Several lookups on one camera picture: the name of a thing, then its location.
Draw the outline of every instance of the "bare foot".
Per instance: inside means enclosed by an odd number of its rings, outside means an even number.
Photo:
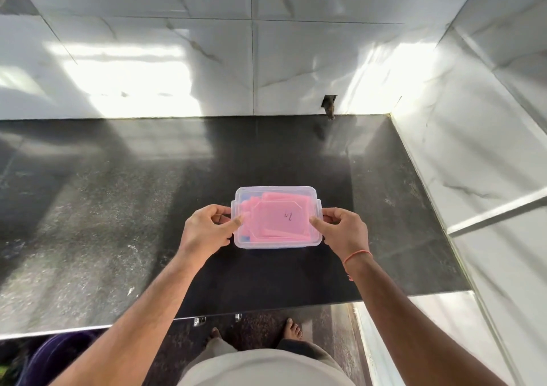
[[[287,319],[287,323],[285,324],[285,328],[283,330],[283,338],[288,340],[302,340],[303,336],[304,333],[302,333],[302,330],[298,324],[293,322],[293,319],[291,318]]]
[[[214,338],[222,338],[221,332],[218,331],[218,328],[216,327],[211,330],[211,334],[209,335],[209,339],[207,339],[207,342],[213,340]]]

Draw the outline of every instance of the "container lid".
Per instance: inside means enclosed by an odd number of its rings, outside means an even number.
[[[239,248],[273,249],[316,246],[321,234],[310,217],[321,217],[321,201],[309,186],[240,187],[232,201],[232,217],[243,215],[234,233]]]

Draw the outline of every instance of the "black granite countertop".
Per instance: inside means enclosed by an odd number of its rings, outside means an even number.
[[[0,337],[108,325],[237,188],[306,185],[354,210],[408,295],[468,289],[386,116],[0,122]],[[359,300],[338,258],[230,245],[178,317]]]

